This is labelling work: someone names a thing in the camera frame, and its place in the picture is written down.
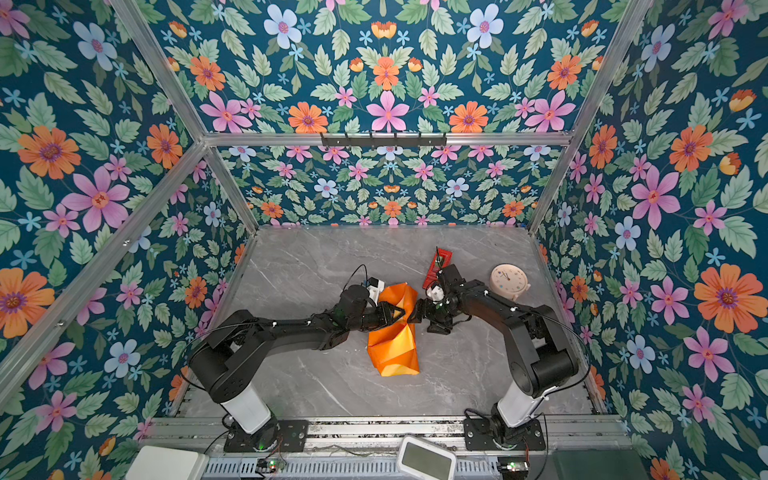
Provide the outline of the yellow orange wrapping paper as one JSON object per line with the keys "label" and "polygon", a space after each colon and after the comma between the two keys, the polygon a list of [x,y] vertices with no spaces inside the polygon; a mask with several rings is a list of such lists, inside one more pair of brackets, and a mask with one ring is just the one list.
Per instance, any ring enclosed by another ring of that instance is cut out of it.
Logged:
{"label": "yellow orange wrapping paper", "polygon": [[401,320],[368,334],[367,352],[373,366],[382,377],[418,375],[420,373],[415,326],[409,323],[418,293],[407,283],[386,287],[378,306],[397,305],[406,310]]}

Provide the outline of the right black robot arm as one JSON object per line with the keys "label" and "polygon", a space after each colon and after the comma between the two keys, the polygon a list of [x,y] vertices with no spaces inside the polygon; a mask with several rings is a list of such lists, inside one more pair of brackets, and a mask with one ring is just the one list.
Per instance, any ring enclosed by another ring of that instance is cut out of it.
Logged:
{"label": "right black robot arm", "polygon": [[580,370],[567,339],[567,327],[546,305],[531,307],[506,299],[484,283],[444,283],[416,302],[411,323],[428,322],[430,333],[448,335],[455,317],[480,319],[502,336],[512,383],[488,415],[468,414],[488,425],[488,434],[502,449],[515,446],[536,422],[548,395],[565,388]]}

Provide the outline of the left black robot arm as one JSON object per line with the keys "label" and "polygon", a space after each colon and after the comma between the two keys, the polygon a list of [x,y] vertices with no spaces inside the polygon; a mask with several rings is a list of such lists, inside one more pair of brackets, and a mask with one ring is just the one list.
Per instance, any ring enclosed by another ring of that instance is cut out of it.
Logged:
{"label": "left black robot arm", "polygon": [[189,368],[234,425],[254,437],[274,419],[254,384],[269,355],[333,349],[353,331],[375,332],[407,318],[403,307],[390,302],[374,304],[369,291],[359,285],[343,290],[331,308],[306,318],[273,320],[238,310],[192,350]]}

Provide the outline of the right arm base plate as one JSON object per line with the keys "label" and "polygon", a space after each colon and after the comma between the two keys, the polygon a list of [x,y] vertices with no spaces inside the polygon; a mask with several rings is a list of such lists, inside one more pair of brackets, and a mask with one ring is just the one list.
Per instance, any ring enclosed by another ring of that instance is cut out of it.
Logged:
{"label": "right arm base plate", "polygon": [[465,448],[469,451],[544,451],[547,448],[546,435],[538,419],[509,427],[500,418],[466,416],[463,428]]}

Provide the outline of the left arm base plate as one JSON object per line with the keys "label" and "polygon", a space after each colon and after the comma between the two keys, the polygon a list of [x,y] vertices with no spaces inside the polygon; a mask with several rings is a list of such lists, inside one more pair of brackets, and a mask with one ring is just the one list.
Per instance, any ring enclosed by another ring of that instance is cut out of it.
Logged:
{"label": "left arm base plate", "polygon": [[227,426],[226,453],[297,453],[304,450],[309,422],[270,418],[254,433],[232,421]]}

